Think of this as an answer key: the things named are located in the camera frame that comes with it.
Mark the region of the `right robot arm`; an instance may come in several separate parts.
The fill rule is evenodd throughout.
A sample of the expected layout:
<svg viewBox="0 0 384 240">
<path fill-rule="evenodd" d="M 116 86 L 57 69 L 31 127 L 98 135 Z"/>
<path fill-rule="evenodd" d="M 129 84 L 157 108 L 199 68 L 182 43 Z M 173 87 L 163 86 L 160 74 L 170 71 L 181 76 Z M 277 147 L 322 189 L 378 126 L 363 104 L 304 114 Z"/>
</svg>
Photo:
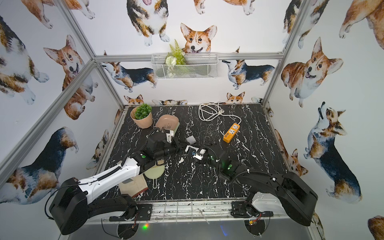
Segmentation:
<svg viewBox="0 0 384 240">
<path fill-rule="evenodd" d="M 231 211 L 234 218 L 272 217 L 283 212 L 300 225 L 311 225 L 318 195 L 295 173 L 257 171 L 207 146 L 198 149 L 195 158 L 215 168 L 226 183 L 250 188 L 246 200 Z"/>
</svg>

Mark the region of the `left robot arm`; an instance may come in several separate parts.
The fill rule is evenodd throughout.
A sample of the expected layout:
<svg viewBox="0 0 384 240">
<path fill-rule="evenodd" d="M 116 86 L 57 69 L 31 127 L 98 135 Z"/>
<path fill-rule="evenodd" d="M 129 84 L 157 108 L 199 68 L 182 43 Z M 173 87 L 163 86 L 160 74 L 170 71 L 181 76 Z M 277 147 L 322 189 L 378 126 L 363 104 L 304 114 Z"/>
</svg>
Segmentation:
<svg viewBox="0 0 384 240">
<path fill-rule="evenodd" d="M 100 195 L 146 172 L 157 161 L 179 153 L 187 145 L 177 137 L 168 140 L 165 133 L 156 132 L 147 137 L 138 151 L 125 155 L 120 164 L 86 179 L 76 181 L 71 178 L 63 182 L 48 208 L 61 234 L 70 235 L 93 219 L 117 217 L 136 220 L 141 209 L 130 195 L 109 199 L 100 199 Z"/>
</svg>

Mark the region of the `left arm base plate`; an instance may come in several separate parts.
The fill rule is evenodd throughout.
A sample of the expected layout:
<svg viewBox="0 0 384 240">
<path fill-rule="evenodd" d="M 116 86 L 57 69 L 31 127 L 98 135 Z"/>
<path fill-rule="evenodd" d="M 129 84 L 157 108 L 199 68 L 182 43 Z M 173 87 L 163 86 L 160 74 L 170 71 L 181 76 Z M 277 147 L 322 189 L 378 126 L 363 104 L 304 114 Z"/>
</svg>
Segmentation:
<svg viewBox="0 0 384 240">
<path fill-rule="evenodd" d="M 136 207 L 131 207 L 120 217 L 110 217 L 110 222 L 122 221 L 149 221 L 153 210 L 152 204 L 138 204 Z"/>
</svg>

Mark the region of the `white USB charger block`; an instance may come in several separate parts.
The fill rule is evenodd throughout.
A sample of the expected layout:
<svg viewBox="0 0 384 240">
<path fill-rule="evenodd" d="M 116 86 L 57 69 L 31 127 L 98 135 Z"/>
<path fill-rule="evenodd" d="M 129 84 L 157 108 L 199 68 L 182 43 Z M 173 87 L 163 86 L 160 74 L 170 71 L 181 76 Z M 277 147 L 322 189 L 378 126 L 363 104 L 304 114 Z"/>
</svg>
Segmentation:
<svg viewBox="0 0 384 240">
<path fill-rule="evenodd" d="M 189 143 L 189 145 L 193 145 L 197 142 L 194 136 L 189 136 L 186 138 L 186 140 Z"/>
</svg>

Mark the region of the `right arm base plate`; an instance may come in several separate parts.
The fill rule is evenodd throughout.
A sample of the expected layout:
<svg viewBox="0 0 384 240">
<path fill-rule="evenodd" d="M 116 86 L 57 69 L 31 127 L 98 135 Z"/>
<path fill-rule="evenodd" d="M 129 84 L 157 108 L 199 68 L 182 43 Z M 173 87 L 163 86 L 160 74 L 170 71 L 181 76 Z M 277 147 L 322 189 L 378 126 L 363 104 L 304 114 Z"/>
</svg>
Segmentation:
<svg viewBox="0 0 384 240">
<path fill-rule="evenodd" d="M 274 213 L 270 211 L 260 212 L 252 204 L 243 202 L 231 203 L 231 216 L 234 218 L 261 218 L 261 217 L 273 217 Z"/>
</svg>

